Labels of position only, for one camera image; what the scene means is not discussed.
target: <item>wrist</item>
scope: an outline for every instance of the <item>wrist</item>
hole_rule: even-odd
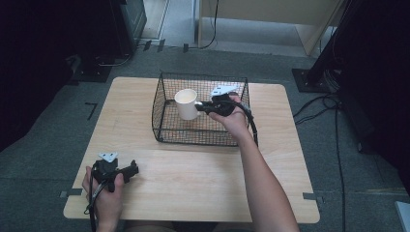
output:
[[[247,143],[250,140],[253,141],[253,137],[248,130],[244,130],[244,132],[236,134],[236,136],[233,136],[233,138],[238,143],[238,145]]]
[[[99,221],[97,232],[115,232],[118,221]]]

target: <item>person's right hand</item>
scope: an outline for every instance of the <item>person's right hand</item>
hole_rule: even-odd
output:
[[[241,102],[241,99],[238,95],[229,95],[229,98],[235,102]],[[239,142],[239,139],[242,136],[250,134],[245,112],[239,107],[235,107],[233,112],[226,117],[220,116],[215,112],[209,113],[209,116],[215,121],[222,123],[226,130],[237,142]]]

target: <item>forearm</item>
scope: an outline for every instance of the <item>forearm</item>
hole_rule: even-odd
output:
[[[250,134],[238,139],[256,231],[299,231],[289,200]]]
[[[117,229],[118,221],[110,221],[110,222],[99,222],[99,226],[97,227],[97,232],[115,232]]]

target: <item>white sticker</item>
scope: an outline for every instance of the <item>white sticker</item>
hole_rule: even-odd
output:
[[[219,85],[211,92],[211,96],[228,94],[236,89],[238,89],[238,86],[235,85]]]
[[[118,153],[100,153],[99,157],[107,162],[113,162],[118,156]]]

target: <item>finger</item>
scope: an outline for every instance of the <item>finger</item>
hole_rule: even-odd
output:
[[[82,187],[87,191],[87,193],[90,193],[90,178],[92,175],[92,170],[90,166],[85,167],[86,174],[84,176],[84,180],[82,182]],[[96,179],[93,178],[93,189],[97,189],[99,186],[98,182]]]
[[[90,192],[90,173],[91,173],[91,167],[86,166],[85,167],[85,175],[84,175],[84,180],[82,181],[82,187],[85,189],[85,191]]]
[[[233,111],[231,115],[238,115],[238,114],[242,116],[244,123],[245,123],[247,116],[245,115],[245,112],[242,109]]]
[[[241,98],[239,98],[238,94],[236,95],[230,95],[229,94],[229,98],[235,102],[241,102]]]
[[[123,173],[118,173],[115,177],[114,185],[115,185],[115,193],[122,195],[123,194],[123,187],[124,187],[124,175]]]
[[[211,117],[212,119],[214,119],[217,122],[221,122],[221,120],[222,120],[222,116],[220,116],[216,112],[210,112],[208,115],[209,115],[209,117]]]

